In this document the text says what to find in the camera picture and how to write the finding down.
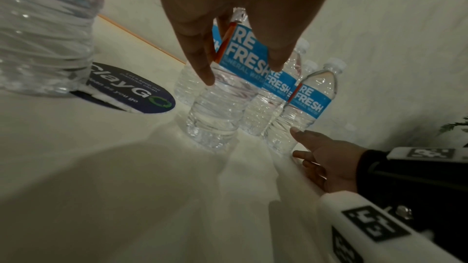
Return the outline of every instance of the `white countertop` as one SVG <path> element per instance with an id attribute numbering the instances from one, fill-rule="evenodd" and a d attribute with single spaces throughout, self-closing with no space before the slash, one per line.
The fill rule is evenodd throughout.
<path id="1" fill-rule="evenodd" d="M 95 36 L 96 62 L 173 92 L 182 63 L 99 18 Z M 321 262 L 292 159 L 242 131 L 201 149 L 188 110 L 0 92 L 0 261 Z"/>

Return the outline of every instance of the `white bottle cap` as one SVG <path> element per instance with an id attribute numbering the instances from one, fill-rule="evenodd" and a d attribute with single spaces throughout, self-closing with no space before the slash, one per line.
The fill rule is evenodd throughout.
<path id="1" fill-rule="evenodd" d="M 328 61 L 325 63 L 325 65 L 331 64 L 333 66 L 336 66 L 338 69 L 343 71 L 346 68 L 346 63 L 343 62 L 343 60 L 338 59 L 337 57 L 331 57 L 328 59 Z"/>
<path id="2" fill-rule="evenodd" d="M 310 48 L 310 43 L 303 39 L 302 37 L 298 39 L 297 43 L 296 43 L 296 47 L 304 50 L 304 51 L 307 51 L 309 48 Z"/>
<path id="3" fill-rule="evenodd" d="M 319 66 L 317 63 L 311 60 L 305 60 L 304 63 L 302 63 L 302 72 L 304 73 L 314 73 L 318 68 Z"/>

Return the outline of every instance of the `black sleeve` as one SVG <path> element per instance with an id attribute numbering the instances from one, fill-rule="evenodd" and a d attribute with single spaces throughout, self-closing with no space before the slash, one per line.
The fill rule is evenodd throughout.
<path id="1" fill-rule="evenodd" d="M 398 149 L 400 157 L 392 158 Z M 468 261 L 466 240 L 460 239 L 468 233 L 468 150 L 398 149 L 362 155 L 358 193 L 416 231 L 432 231 L 436 244 Z"/>

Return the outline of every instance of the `orange edge strip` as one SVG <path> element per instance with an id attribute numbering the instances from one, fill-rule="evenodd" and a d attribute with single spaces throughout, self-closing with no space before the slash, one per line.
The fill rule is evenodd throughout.
<path id="1" fill-rule="evenodd" d="M 134 37 L 140 39 L 141 41 L 143 41 L 143 42 L 145 42 L 145 43 L 151 45 L 152 47 L 156 48 L 157 50 L 162 51 L 162 52 L 165 53 L 166 55 L 171 56 L 171 57 L 173 57 L 174 59 L 176 59 L 177 61 L 179 61 L 179 62 L 185 64 L 185 61 L 183 61 L 183 60 L 181 60 L 181 59 L 175 57 L 174 55 L 172 55 L 172 54 L 166 52 L 166 51 L 163 50 L 162 48 L 156 46 L 154 43 L 151 43 L 151 42 L 147 41 L 147 40 L 144 39 L 143 37 L 141 37 L 141 36 L 139 36 L 139 35 L 133 33 L 132 31 L 130 31 L 130 30 L 128 30 L 127 28 L 121 26 L 120 24 L 114 22 L 113 20 L 109 19 L 108 17 L 103 16 L 103 15 L 101 15 L 101 14 L 99 15 L 99 17 L 101 17 L 102 19 L 104 19 L 104 20 L 108 21 L 109 23 L 113 24 L 115 27 L 117 27 L 117 28 L 119 28 L 119 29 L 121 29 L 121 30 L 127 32 L 128 34 L 130 34 L 130 35 L 132 35 L 132 36 L 134 36 Z"/>

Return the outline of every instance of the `bottle label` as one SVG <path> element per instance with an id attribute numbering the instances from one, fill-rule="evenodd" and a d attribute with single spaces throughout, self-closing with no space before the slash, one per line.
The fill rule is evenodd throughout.
<path id="1" fill-rule="evenodd" d="M 223 39 L 221 38 L 221 34 L 219 33 L 218 25 L 213 25 L 212 34 L 215 46 L 214 50 L 218 52 L 219 48 L 221 47 L 221 44 L 223 43 Z"/>
<path id="2" fill-rule="evenodd" d="M 246 26 L 232 23 L 215 62 L 261 88 L 270 72 L 268 49 Z"/>
<path id="3" fill-rule="evenodd" d="M 297 79 L 284 71 L 273 72 L 267 76 L 263 89 L 287 101 L 295 89 L 294 84 Z"/>
<path id="4" fill-rule="evenodd" d="M 299 84 L 294 97 L 290 99 L 290 104 L 314 118 L 318 118 L 332 100 L 311 88 L 310 86 Z"/>

